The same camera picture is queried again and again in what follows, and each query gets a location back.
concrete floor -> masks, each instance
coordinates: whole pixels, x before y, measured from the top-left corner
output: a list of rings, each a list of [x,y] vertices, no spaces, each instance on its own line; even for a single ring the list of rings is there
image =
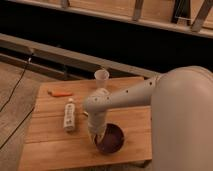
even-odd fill
[[[0,107],[8,99],[11,90],[19,79],[23,69],[0,62]],[[0,113],[0,170],[17,170],[21,156],[24,136],[30,116],[20,124],[35,104],[36,95],[42,82],[57,81],[45,75],[27,71],[17,87],[10,102]],[[138,163],[118,164],[61,171],[151,171],[151,164],[142,169]]]

carrot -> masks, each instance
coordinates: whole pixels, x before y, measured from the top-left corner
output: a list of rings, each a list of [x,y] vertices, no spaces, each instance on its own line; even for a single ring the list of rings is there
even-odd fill
[[[72,96],[73,93],[71,92],[54,92],[54,91],[47,91],[47,93],[53,97],[65,97],[65,96]]]

white cup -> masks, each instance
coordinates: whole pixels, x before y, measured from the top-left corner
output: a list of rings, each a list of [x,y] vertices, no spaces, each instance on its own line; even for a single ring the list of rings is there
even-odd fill
[[[109,72],[105,69],[99,69],[94,74],[98,88],[106,88],[109,79]]]

purple bowl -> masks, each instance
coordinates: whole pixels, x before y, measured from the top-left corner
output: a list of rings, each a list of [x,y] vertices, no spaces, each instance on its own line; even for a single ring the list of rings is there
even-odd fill
[[[124,143],[123,131],[117,125],[108,123],[107,128],[101,142],[97,143],[95,137],[95,144],[101,153],[109,154],[117,152],[121,149]]]

cable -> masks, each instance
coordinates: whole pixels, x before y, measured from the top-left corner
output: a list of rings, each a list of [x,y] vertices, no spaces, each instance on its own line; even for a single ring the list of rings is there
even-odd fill
[[[30,63],[30,61],[31,61],[31,59],[32,59],[31,56],[30,56],[29,59],[27,60],[27,63],[26,63],[26,65],[25,65],[25,67],[24,67],[24,70],[23,70],[23,72],[22,72],[22,74],[21,74],[19,80],[16,82],[15,86],[13,87],[12,92],[11,92],[9,98],[8,98],[7,101],[2,105],[2,107],[1,107],[1,109],[0,109],[0,112],[2,112],[2,110],[5,108],[5,106],[10,102],[10,100],[11,100],[11,98],[12,98],[12,96],[13,96],[14,91],[16,90],[16,88],[17,88],[18,84],[20,83],[20,81],[22,80],[22,78],[23,78],[23,76],[24,76],[24,74],[25,74],[25,72],[26,72],[26,69],[27,69],[27,67],[28,67],[28,65],[29,65],[29,63]]]
[[[32,109],[28,112],[28,114],[25,116],[25,118],[20,122],[20,124],[16,127],[16,129],[10,134],[10,136],[4,141],[4,143],[0,146],[0,150],[7,144],[7,142],[10,140],[10,138],[15,134],[15,132],[19,129],[19,127],[23,124],[23,122],[28,118],[28,116],[33,112],[35,106],[32,107]]]

